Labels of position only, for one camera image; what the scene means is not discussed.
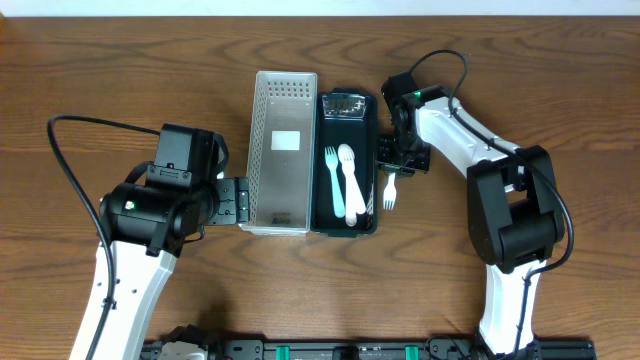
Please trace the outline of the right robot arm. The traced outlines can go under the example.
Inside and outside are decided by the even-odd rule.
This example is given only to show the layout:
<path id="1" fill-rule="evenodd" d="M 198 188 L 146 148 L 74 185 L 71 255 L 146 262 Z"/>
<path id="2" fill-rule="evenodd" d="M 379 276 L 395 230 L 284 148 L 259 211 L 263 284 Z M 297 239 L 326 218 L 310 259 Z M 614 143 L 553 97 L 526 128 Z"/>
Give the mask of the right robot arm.
<path id="1" fill-rule="evenodd" d="M 524 358 L 539 275 L 565 233 L 549 154 L 499 138 L 449 89 L 419 88 L 409 72 L 381 92 L 394 131 L 380 140 L 379 167 L 389 176 L 428 172 L 437 149 L 465 177 L 469 237 L 487 269 L 481 343 L 490 358 Z"/>

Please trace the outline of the white plastic spoon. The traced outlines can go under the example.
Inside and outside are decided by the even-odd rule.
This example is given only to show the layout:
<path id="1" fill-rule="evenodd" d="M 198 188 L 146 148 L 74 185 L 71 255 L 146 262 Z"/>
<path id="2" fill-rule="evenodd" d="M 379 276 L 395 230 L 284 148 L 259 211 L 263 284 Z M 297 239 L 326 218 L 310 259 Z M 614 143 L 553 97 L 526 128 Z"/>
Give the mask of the white plastic spoon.
<path id="1" fill-rule="evenodd" d="M 345 177 L 347 212 L 362 215 L 366 212 L 366 205 L 355 176 L 355 153 L 348 144 L 341 144 L 338 158 Z"/>

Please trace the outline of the white perforated plastic tray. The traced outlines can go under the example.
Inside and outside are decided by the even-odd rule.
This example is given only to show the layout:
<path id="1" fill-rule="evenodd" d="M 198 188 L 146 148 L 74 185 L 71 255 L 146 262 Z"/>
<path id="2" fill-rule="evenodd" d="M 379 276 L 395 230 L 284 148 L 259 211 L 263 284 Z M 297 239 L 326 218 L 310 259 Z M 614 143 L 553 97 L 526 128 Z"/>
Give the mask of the white perforated plastic tray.
<path id="1" fill-rule="evenodd" d="M 246 177 L 255 235 L 298 236 L 310 228 L 317 75 L 256 75 Z"/>

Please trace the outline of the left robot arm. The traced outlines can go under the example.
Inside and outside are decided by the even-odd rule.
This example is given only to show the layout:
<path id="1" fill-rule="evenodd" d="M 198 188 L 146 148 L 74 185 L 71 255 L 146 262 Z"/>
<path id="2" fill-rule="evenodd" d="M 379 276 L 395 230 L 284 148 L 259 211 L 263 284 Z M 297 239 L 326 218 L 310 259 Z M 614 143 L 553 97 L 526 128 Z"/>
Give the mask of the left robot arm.
<path id="1" fill-rule="evenodd" d="M 107 253 L 96 257 L 72 358 L 138 358 L 186 238 L 248 221 L 248 181 L 223 177 L 228 157 L 221 134 L 166 124 L 154 161 L 141 163 L 104 196 Z"/>

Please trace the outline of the pale green plastic fork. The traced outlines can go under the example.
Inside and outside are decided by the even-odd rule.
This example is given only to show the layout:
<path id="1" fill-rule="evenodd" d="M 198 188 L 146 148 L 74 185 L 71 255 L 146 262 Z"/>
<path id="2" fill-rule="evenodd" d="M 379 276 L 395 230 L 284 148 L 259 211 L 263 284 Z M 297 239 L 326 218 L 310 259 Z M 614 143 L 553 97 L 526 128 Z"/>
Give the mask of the pale green plastic fork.
<path id="1" fill-rule="evenodd" d="M 342 198 L 342 192 L 337 176 L 337 167 L 339 164 L 336 150 L 332 146 L 328 146 L 324 150 L 324 159 L 326 167 L 329 170 L 331 180 L 331 193 L 333 202 L 334 215 L 337 218 L 344 218 L 346 215 L 345 203 Z"/>

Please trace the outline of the black perforated plastic tray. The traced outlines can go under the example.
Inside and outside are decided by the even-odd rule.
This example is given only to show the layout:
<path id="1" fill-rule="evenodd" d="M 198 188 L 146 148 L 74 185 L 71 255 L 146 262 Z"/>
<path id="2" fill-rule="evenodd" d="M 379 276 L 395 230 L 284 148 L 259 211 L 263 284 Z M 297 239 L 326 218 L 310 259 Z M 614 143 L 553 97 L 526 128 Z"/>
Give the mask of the black perforated plastic tray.
<path id="1" fill-rule="evenodd" d="M 314 175 L 311 198 L 311 230 L 330 237 L 369 235 L 378 225 L 378 175 L 376 146 L 378 119 L 376 98 L 355 88 L 335 88 L 320 93 L 314 139 Z M 355 177 L 366 205 L 350 227 L 334 214 L 331 175 L 325 149 L 347 144 L 354 150 Z"/>

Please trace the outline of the white plastic fork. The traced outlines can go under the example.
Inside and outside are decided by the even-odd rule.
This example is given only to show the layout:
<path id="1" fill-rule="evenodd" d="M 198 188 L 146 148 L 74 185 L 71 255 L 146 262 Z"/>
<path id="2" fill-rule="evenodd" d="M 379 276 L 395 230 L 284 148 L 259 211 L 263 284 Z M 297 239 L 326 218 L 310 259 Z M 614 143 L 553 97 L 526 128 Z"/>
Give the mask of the white plastic fork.
<path id="1" fill-rule="evenodd" d="M 396 174 L 389 173 L 387 176 L 387 184 L 383 190 L 383 209 L 393 210 L 397 197 L 397 189 L 395 186 Z"/>
<path id="2" fill-rule="evenodd" d="M 355 156 L 351 147 L 347 144 L 341 144 L 339 147 L 342 171 L 345 176 L 345 199 L 346 199 L 346 224 L 353 227 L 357 223 L 356 202 L 353 190 L 355 180 Z"/>

